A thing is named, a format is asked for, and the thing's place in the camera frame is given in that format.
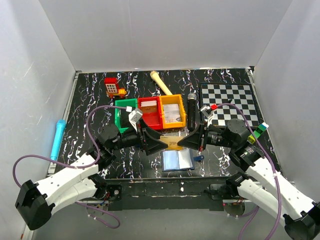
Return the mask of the gold VIP credit card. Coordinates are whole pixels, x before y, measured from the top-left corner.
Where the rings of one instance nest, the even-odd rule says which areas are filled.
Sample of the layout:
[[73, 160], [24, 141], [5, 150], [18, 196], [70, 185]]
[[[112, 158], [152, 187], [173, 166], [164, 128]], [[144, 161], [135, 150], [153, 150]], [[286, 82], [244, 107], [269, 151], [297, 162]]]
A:
[[167, 144], [166, 150], [175, 150], [180, 151], [184, 148], [178, 145], [178, 142], [182, 140], [182, 136], [171, 136], [171, 135], [163, 135], [160, 137], [160, 141]]

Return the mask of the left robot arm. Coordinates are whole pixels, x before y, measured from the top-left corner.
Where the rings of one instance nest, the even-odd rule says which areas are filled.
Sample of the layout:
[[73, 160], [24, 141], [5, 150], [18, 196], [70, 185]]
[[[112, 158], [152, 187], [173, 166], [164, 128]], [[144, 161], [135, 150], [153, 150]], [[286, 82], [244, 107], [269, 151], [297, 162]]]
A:
[[114, 150], [139, 147], [146, 155], [164, 150], [161, 133], [140, 120], [135, 127], [121, 133], [115, 124], [102, 128], [92, 147], [70, 167], [41, 179], [26, 181], [20, 187], [15, 207], [30, 230], [37, 230], [57, 211], [83, 199], [97, 200], [112, 196], [114, 188], [107, 185], [99, 172], [115, 159]]

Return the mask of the navy blue card holder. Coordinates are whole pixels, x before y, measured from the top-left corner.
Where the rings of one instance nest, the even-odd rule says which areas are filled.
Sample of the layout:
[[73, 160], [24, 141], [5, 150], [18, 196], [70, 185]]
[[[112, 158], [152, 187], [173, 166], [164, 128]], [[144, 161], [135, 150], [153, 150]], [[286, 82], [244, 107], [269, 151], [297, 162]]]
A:
[[194, 170], [195, 162], [204, 160], [203, 155], [194, 156], [191, 149], [165, 150], [161, 155], [163, 172]]

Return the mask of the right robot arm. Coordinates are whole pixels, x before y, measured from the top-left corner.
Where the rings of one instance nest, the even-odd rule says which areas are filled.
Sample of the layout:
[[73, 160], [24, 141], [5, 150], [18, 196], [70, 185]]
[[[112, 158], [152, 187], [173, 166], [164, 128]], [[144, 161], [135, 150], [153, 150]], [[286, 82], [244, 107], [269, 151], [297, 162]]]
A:
[[293, 240], [313, 240], [320, 233], [320, 204], [304, 195], [281, 173], [273, 170], [267, 156], [249, 141], [251, 133], [241, 119], [231, 119], [221, 130], [200, 124], [177, 144], [202, 151], [207, 145], [230, 149], [231, 161], [241, 169], [212, 196], [242, 197], [272, 215]]

